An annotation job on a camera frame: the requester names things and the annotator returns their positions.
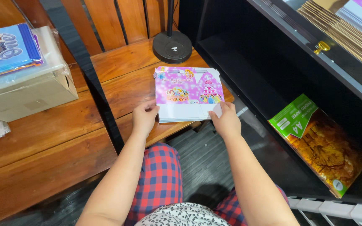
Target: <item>person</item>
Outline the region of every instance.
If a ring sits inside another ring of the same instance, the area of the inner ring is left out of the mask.
[[[183,203],[182,171],[174,148],[159,143],[145,150],[159,110],[151,100],[133,110],[132,133],[90,196],[77,226],[298,226],[284,192],[241,136],[234,104],[220,105],[220,118],[213,111],[209,115],[226,144],[235,189],[216,209]]]

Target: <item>cardboard box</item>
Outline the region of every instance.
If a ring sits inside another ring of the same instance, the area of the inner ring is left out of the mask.
[[[68,65],[48,27],[33,30],[44,64],[0,76],[0,120],[10,122],[78,99]]]

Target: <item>gold knob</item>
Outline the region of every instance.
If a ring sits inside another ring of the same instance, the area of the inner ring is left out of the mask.
[[[331,48],[328,46],[328,44],[326,44],[324,41],[320,41],[318,43],[318,49],[314,50],[314,53],[319,54],[322,50],[324,51],[328,51]]]

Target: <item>hand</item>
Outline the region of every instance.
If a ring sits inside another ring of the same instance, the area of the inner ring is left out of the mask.
[[[141,134],[147,138],[153,129],[154,119],[159,108],[159,106],[156,106],[156,100],[146,101],[137,106],[132,114],[132,133]]]
[[[235,112],[235,105],[230,102],[220,102],[222,116],[217,117],[216,113],[209,111],[216,131],[226,141],[241,135],[241,121]]]

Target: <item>wooden table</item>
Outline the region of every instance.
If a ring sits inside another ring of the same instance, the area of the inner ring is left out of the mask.
[[[0,220],[111,167],[117,154],[77,64],[78,100],[8,123],[0,138]]]
[[[181,64],[167,64],[152,51],[153,39],[147,39],[91,57],[97,76],[107,97],[121,136],[128,140],[132,131],[132,111],[140,103],[154,99],[154,69],[158,66],[208,68],[202,57],[193,50],[191,57]],[[234,101],[223,86],[225,101]],[[146,147],[200,122],[155,123],[146,140]]]

